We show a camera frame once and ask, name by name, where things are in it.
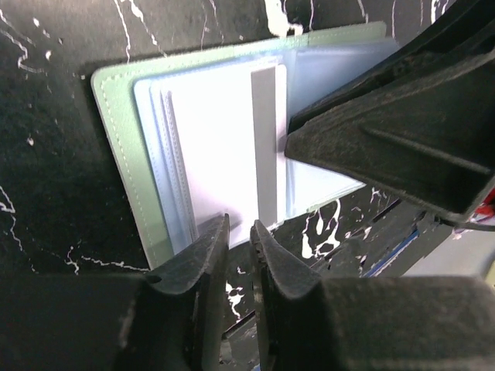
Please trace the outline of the green card holder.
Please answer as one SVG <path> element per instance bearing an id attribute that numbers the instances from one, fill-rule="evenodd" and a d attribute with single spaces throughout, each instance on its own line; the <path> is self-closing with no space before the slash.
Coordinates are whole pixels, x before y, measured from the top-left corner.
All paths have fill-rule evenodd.
<path id="1" fill-rule="evenodd" d="M 152 167 L 145 150 L 145 137 L 138 123 L 138 109 L 131 97 L 132 84 L 147 74 L 176 72 L 183 67 L 197 67 L 262 52 L 285 51 L 297 46 L 382 41 L 386 29 L 384 22 L 371 22 L 311 31 L 299 36 L 224 45 L 120 63 L 100 68 L 92 75 L 91 86 L 98 110 L 150 268 L 158 267 L 172 256 L 172 244 L 165 219 L 159 210 L 158 193 L 152 183 Z"/>

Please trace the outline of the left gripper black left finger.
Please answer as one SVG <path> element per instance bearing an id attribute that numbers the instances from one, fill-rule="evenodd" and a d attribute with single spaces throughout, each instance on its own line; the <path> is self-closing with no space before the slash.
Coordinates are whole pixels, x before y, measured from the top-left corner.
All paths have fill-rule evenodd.
<path id="1" fill-rule="evenodd" d="M 230 220 L 145 274 L 1 282 L 3 370 L 216 370 Z"/>

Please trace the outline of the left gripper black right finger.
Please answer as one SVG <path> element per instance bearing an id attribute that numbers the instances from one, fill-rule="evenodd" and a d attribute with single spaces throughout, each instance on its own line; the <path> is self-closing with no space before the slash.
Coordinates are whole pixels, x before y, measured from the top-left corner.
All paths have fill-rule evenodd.
<path id="1" fill-rule="evenodd" d="M 317 273 L 251 228 L 263 370 L 492 370 L 494 291 L 474 277 Z"/>

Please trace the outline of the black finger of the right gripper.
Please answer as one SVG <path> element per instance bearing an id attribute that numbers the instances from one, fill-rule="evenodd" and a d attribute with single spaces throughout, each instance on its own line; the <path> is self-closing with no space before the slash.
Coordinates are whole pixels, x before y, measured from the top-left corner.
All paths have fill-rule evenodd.
<path id="1" fill-rule="evenodd" d="M 438 21 L 384 61 L 331 90 L 313 104 L 307 104 L 292 116 L 288 132 L 300 129 L 307 121 L 373 90 L 410 75 L 434 63 L 461 46 L 494 20 L 494 2 L 457 1 Z"/>
<path id="2" fill-rule="evenodd" d="M 494 186 L 494 54 L 341 104 L 291 133 L 285 154 L 440 215 L 469 215 Z"/>

